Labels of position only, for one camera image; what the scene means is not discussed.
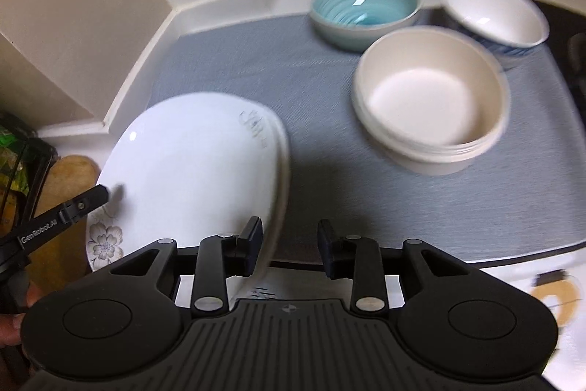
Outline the person left hand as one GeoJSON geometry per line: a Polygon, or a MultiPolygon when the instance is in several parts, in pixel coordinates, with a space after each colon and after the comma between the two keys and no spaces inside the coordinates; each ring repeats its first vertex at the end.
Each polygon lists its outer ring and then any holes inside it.
{"type": "MultiPolygon", "coordinates": [[[[34,283],[29,286],[26,294],[26,307],[32,307],[42,297],[41,289],[34,283]]],[[[0,347],[15,346],[21,343],[21,325],[24,314],[1,314],[0,316],[0,347]]]]}

